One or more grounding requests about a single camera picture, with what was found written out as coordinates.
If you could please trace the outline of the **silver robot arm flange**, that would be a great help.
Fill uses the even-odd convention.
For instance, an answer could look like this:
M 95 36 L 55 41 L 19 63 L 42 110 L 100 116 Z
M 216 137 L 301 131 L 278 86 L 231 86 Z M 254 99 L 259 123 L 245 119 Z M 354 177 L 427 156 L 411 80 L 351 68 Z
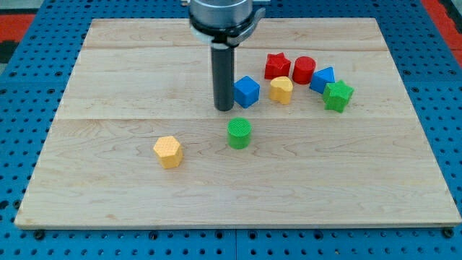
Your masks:
M 236 48 L 256 30 L 266 9 L 252 0 L 190 0 L 189 26 L 193 36 L 216 50 Z

